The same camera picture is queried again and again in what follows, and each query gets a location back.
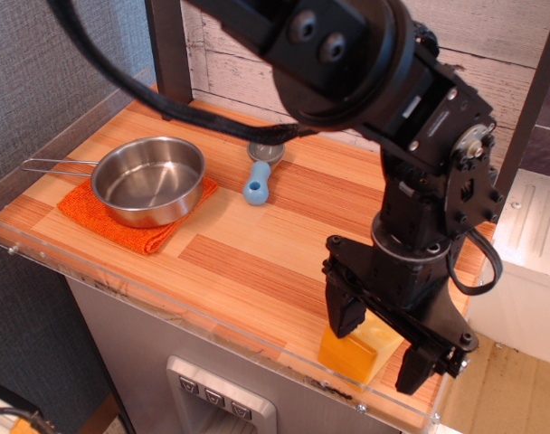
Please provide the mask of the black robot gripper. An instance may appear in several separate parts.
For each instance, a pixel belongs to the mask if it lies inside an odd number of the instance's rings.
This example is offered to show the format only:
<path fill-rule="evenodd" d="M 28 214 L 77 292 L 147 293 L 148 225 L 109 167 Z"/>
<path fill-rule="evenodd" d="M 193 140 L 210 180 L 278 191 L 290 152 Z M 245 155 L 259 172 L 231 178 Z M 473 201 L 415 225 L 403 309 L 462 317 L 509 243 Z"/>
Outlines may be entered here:
<path fill-rule="evenodd" d="M 401 335 L 405 351 L 395 383 L 416 393 L 434 374 L 458 376 L 478 339 L 451 301 L 448 266 L 456 263 L 462 240 L 427 250 L 396 254 L 333 235 L 324 261 L 328 322 L 337 338 L 351 334 L 370 311 Z"/>

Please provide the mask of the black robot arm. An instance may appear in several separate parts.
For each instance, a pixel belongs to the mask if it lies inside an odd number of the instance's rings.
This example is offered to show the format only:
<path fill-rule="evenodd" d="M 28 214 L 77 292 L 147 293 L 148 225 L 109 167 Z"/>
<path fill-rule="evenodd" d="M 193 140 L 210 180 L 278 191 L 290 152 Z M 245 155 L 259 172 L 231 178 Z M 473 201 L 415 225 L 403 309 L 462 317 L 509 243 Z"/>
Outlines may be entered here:
<path fill-rule="evenodd" d="M 372 311 L 409 343 L 396 389 L 460 373 L 477 348 L 448 285 L 464 241 L 499 278 L 479 232 L 502 202 L 489 162 L 490 105 L 416 32 L 400 1 L 200 1 L 267 62 L 280 100 L 306 130 L 352 129 L 378 143 L 385 179 L 372 243 L 327 240 L 328 321 L 345 337 Z"/>

